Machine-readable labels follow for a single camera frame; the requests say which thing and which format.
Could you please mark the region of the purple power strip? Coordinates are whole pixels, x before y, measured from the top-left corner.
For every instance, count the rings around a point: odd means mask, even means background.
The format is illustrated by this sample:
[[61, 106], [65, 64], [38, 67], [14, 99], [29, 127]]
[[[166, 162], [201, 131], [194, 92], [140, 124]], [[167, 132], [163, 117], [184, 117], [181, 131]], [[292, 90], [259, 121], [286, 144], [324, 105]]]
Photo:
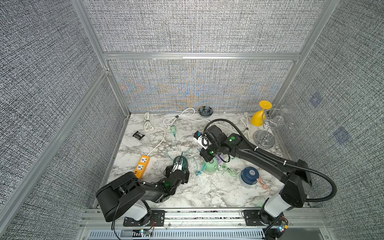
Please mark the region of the purple power strip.
[[216, 159], [218, 161], [218, 165], [224, 163], [224, 158], [222, 155], [216, 155]]

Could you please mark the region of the light green meat grinder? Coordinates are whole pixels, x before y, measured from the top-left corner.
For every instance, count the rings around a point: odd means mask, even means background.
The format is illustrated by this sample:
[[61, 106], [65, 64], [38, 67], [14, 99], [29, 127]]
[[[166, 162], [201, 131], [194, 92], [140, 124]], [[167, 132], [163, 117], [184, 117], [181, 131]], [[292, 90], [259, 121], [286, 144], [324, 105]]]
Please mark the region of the light green meat grinder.
[[218, 171], [219, 163], [216, 157], [214, 157], [210, 162], [204, 164], [205, 169], [203, 171], [206, 175], [213, 175]]

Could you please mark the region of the orange power strip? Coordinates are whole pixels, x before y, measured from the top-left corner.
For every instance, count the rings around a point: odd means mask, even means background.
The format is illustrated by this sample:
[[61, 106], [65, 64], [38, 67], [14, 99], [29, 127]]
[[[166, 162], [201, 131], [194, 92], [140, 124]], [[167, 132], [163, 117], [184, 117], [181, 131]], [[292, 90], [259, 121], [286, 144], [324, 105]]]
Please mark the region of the orange power strip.
[[134, 170], [134, 174], [138, 179], [142, 179], [149, 162], [150, 162], [149, 156], [142, 156], [141, 157], [137, 167]]

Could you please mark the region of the navy blue meat grinder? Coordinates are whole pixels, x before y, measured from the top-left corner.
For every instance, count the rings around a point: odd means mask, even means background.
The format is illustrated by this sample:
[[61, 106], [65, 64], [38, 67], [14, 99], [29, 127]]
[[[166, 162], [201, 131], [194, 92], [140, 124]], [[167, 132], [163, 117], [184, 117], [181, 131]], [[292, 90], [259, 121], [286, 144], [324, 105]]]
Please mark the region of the navy blue meat grinder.
[[242, 170], [240, 175], [240, 182], [245, 187], [251, 187], [258, 182], [260, 174], [254, 167], [246, 167]]

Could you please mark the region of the dark green meat grinder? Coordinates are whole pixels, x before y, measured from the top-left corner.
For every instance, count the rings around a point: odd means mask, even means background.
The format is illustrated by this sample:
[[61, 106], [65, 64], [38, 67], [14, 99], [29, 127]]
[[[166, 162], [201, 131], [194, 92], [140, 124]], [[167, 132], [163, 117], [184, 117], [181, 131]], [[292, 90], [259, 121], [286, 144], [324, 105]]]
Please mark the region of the dark green meat grinder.
[[176, 158], [174, 158], [173, 168], [172, 168], [173, 172], [175, 170], [186, 172], [188, 167], [189, 167], [189, 163], [185, 156], [177, 156]]

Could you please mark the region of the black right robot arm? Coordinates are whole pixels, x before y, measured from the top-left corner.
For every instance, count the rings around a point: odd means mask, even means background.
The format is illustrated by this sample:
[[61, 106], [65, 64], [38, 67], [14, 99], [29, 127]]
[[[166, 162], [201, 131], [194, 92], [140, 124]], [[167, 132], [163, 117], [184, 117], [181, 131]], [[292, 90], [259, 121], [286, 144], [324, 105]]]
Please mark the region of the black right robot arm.
[[[283, 188], [268, 198], [259, 210], [259, 220], [265, 226], [273, 225], [284, 211], [301, 208], [304, 203], [325, 202], [337, 194], [335, 182], [325, 174], [310, 169], [305, 161], [294, 162], [259, 148], [252, 144], [231, 121], [227, 122], [235, 129], [235, 133], [227, 136], [215, 124], [216, 122], [217, 120], [212, 120], [202, 132], [194, 133], [194, 140], [201, 146], [200, 155], [206, 162], [210, 162], [217, 155], [239, 158], [260, 167], [283, 183]], [[323, 178], [331, 185], [332, 190], [327, 196], [308, 198], [313, 185], [312, 174]]]

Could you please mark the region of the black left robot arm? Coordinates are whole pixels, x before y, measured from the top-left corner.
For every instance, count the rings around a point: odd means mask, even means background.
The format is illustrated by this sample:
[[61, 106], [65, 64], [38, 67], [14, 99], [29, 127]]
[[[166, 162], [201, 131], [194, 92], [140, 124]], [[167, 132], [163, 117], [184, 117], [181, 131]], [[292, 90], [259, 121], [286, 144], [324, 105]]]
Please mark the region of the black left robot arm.
[[148, 183], [140, 180], [133, 172], [128, 172], [101, 187], [96, 192], [102, 213], [107, 222], [112, 222], [123, 216], [134, 204], [144, 204], [146, 216], [150, 208], [146, 201], [162, 203], [173, 196], [177, 188], [188, 183], [190, 172], [188, 169], [169, 171], [166, 168], [166, 177], [156, 183]]

